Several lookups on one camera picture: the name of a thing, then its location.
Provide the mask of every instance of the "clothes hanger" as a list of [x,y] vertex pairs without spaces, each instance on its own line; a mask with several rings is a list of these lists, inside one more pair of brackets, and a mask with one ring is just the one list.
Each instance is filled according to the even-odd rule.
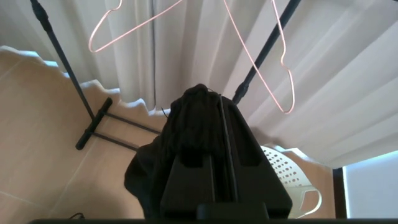
[[[176,5],[180,4],[182,1],[183,1],[183,0],[178,0],[176,3],[174,3],[173,5],[171,5],[170,7],[168,7],[167,9],[165,9],[164,11],[162,11],[161,13],[159,13],[158,15],[156,15],[156,16],[154,16],[154,17],[151,17],[150,19],[148,19],[148,20],[146,20],[145,22],[139,24],[138,26],[135,26],[133,29],[131,29],[131,30],[127,31],[126,33],[120,35],[119,37],[115,38],[114,40],[112,40],[112,41],[110,41],[109,43],[105,44],[104,46],[100,47],[99,49],[93,50],[93,48],[92,48],[92,45],[93,45],[93,38],[94,38],[94,36],[95,36],[95,34],[96,34],[98,28],[101,26],[101,24],[103,23],[103,21],[107,18],[107,16],[108,16],[111,12],[117,11],[118,9],[120,9],[120,7],[122,6],[122,3],[123,3],[123,0],[120,0],[120,1],[119,1],[119,5],[118,5],[116,8],[114,8],[114,9],[108,10],[108,11],[104,14],[104,16],[101,18],[101,20],[99,21],[99,23],[97,24],[97,26],[94,28],[94,31],[93,31],[93,33],[91,34],[90,39],[89,39],[89,41],[88,41],[88,49],[90,50],[90,52],[97,53],[97,52],[99,52],[99,51],[105,49],[106,47],[109,47],[111,44],[113,44],[113,43],[115,43],[116,41],[122,39],[123,37],[125,37],[125,36],[128,35],[128,34],[130,34],[131,32],[134,32],[135,30],[137,30],[137,29],[139,29],[140,27],[146,25],[146,24],[149,23],[150,21],[153,21],[154,19],[158,18],[159,16],[165,14],[167,11],[169,11],[170,9],[172,9],[173,7],[175,7]],[[233,19],[233,17],[232,17],[231,11],[229,10],[229,7],[228,7],[228,4],[226,3],[226,0],[223,0],[223,1],[224,1],[225,8],[226,8],[226,10],[227,10],[227,13],[228,13],[228,15],[229,15],[229,18],[230,18],[230,20],[231,20],[231,23],[232,23],[232,25],[233,25],[233,27],[234,27],[234,29],[235,29],[235,31],[236,31],[236,35],[238,35],[238,38],[239,38],[239,40],[240,40],[241,43],[242,43],[243,49],[244,49],[244,51],[246,52],[246,54],[248,55],[250,62],[252,63],[254,69],[256,70],[256,73],[259,75],[259,77],[260,77],[262,83],[263,83],[264,86],[266,87],[266,89],[267,89],[267,91],[269,92],[271,98],[274,100],[275,104],[277,105],[278,109],[280,109],[281,112],[283,112],[284,114],[290,114],[290,113],[293,111],[294,105],[295,105],[294,83],[293,83],[292,72],[290,71],[290,69],[289,69],[289,68],[285,65],[285,63],[284,63],[284,58],[285,58],[285,54],[286,54],[286,41],[285,41],[285,35],[284,35],[284,31],[283,31],[283,29],[282,29],[282,25],[280,24],[279,14],[278,14],[278,10],[277,10],[277,7],[276,7],[275,0],[270,0],[270,1],[271,1],[271,3],[272,3],[272,7],[274,8],[274,14],[275,14],[275,18],[276,18],[277,25],[278,25],[278,29],[279,29],[279,33],[280,33],[280,38],[282,39],[282,45],[283,45],[283,52],[282,52],[282,55],[280,56],[280,65],[281,65],[281,66],[287,71],[287,73],[289,74],[290,87],[291,87],[291,89],[292,89],[292,104],[291,104],[291,106],[290,106],[290,109],[287,110],[287,111],[285,111],[285,110],[281,107],[281,105],[279,104],[278,100],[276,99],[276,97],[275,97],[274,94],[272,93],[271,89],[268,87],[267,82],[266,82],[265,79],[262,77],[262,75],[261,75],[259,69],[257,68],[256,64],[254,63],[253,58],[251,57],[251,54],[249,53],[248,48],[246,47],[246,44],[244,43],[244,41],[243,41],[243,39],[242,39],[242,37],[241,37],[241,34],[240,34],[238,28],[236,27],[235,21],[234,21],[234,19]]]

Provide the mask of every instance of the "black fabric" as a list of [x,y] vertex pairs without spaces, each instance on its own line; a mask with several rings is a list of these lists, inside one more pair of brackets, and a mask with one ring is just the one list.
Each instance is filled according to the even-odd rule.
[[219,95],[199,84],[171,104],[162,133],[138,149],[124,176],[124,186],[138,198],[145,218],[158,218],[160,201],[176,154],[222,156]]

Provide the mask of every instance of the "white curtain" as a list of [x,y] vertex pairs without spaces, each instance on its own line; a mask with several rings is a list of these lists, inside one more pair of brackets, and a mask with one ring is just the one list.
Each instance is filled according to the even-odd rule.
[[[251,64],[222,0],[186,0],[154,23],[100,53],[87,43],[118,0],[41,0],[80,82],[119,88],[125,102],[168,108],[187,88],[204,83],[232,98]],[[94,47],[109,42],[176,0],[125,0],[99,29]],[[277,0],[282,13],[287,0]],[[265,0],[230,0],[231,12],[256,58],[275,26]],[[28,0],[0,1],[0,45],[34,50],[61,63]],[[285,64],[293,72],[296,107],[283,115],[256,76],[239,109],[261,144],[297,147],[340,167],[397,150],[398,2],[303,0],[285,28]],[[284,107],[289,80],[279,65],[280,39],[260,71]]]

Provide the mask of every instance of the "curtain fold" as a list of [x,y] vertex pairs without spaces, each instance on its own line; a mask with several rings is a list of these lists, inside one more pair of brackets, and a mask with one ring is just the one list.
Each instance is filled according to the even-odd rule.
[[[142,98],[149,110],[168,108],[197,83],[232,98],[251,63],[222,0],[186,0],[168,13],[93,54],[87,43],[118,0],[40,0],[79,82],[119,88],[122,100]],[[93,42],[101,47],[176,0],[125,0]],[[229,0],[237,27],[256,58],[275,26],[265,0]],[[282,14],[288,0],[276,1]],[[28,0],[0,2],[0,45],[36,51],[62,64]],[[285,27],[285,64],[296,107],[286,116],[256,75],[238,105],[261,144],[297,147],[331,167],[397,150],[398,3],[378,0],[302,1]],[[280,66],[280,39],[259,68],[284,108],[289,79]]]

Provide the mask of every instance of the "white wall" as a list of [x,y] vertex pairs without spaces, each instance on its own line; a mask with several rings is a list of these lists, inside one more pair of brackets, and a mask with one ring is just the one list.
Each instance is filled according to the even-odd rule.
[[398,151],[343,170],[348,218],[398,218]]

